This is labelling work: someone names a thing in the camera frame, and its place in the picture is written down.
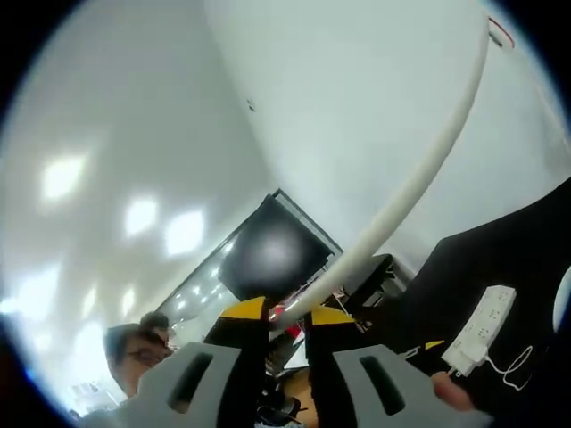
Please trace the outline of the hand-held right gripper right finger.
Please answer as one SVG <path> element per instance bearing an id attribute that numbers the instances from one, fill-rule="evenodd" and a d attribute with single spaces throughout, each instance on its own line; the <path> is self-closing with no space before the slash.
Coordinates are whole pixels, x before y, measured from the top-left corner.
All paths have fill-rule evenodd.
<path id="1" fill-rule="evenodd" d="M 351 317 L 307 315 L 309 381 L 320 427 L 487 427 L 491 417 L 437 396 L 429 376 L 384 345 L 364 347 Z"/>

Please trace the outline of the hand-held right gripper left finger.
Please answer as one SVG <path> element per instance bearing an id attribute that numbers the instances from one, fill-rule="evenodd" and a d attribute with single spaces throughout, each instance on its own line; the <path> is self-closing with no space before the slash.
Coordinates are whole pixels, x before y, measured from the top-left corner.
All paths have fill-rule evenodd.
<path id="1" fill-rule="evenodd" d="M 266 376 L 265 298 L 222 311 L 206 338 L 172 351 L 138 324 L 108 329 L 104 353 L 127 398 L 86 427 L 252 427 Z"/>

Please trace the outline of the person's right hand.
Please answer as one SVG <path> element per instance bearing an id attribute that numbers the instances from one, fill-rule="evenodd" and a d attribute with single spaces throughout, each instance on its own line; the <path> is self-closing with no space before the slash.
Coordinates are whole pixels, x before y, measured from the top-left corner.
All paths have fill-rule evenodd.
<path id="1" fill-rule="evenodd" d="M 475 410 L 468 394 L 460 388 L 446 372 L 438 372 L 431 376 L 434 394 L 443 402 L 459 411 Z"/>

